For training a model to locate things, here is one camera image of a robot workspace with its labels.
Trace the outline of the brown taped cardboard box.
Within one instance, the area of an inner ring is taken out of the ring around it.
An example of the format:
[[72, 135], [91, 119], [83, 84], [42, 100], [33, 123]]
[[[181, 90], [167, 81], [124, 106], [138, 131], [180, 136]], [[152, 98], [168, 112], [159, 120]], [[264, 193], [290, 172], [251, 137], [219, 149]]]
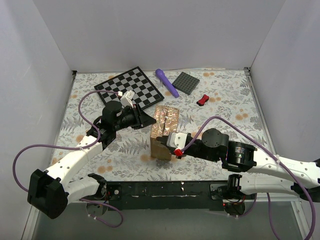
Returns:
[[162, 145], [157, 137], [168, 136], [170, 133], [176, 132], [179, 122], [178, 108], [157, 105], [153, 118], [156, 119], [156, 123], [151, 126], [150, 131], [150, 155], [152, 158], [170, 161], [172, 155], [170, 150]]

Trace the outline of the red black knife cap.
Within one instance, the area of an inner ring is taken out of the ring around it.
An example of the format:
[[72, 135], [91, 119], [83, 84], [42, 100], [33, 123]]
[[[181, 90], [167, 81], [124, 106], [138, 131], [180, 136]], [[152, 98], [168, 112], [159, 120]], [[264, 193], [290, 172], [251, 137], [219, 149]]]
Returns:
[[202, 107], [202, 106], [205, 105], [205, 103], [206, 103], [209, 99], [210, 99], [210, 97], [209, 97], [208, 95], [204, 94], [204, 95], [202, 96], [202, 98], [196, 102], [196, 104], [197, 104], [198, 106]]

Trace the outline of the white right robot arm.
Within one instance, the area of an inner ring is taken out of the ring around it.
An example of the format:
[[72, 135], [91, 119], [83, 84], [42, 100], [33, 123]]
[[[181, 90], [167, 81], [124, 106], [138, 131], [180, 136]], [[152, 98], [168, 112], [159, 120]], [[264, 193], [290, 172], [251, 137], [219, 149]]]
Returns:
[[227, 185], [214, 193], [221, 198], [237, 199], [257, 193], [280, 193], [298, 196], [303, 200], [320, 201], [320, 162], [303, 162], [268, 155], [253, 145], [232, 141], [215, 128], [206, 130], [200, 139], [189, 133], [170, 133], [158, 136], [157, 141], [177, 158], [195, 158], [221, 162], [232, 174]]

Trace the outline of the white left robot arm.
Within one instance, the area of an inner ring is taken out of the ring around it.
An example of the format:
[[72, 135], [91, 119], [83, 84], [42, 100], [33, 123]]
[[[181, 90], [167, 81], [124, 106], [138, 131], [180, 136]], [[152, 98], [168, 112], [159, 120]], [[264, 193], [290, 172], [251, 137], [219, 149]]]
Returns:
[[77, 150], [69, 152], [46, 170], [37, 169], [31, 174], [28, 203], [55, 219], [74, 201], [84, 197], [91, 200], [104, 199], [108, 191], [107, 181], [102, 176], [90, 173], [75, 181], [73, 177], [115, 140], [117, 131], [126, 128], [138, 130], [156, 122], [137, 104], [122, 106], [116, 101], [109, 102], [101, 116], [94, 120]]

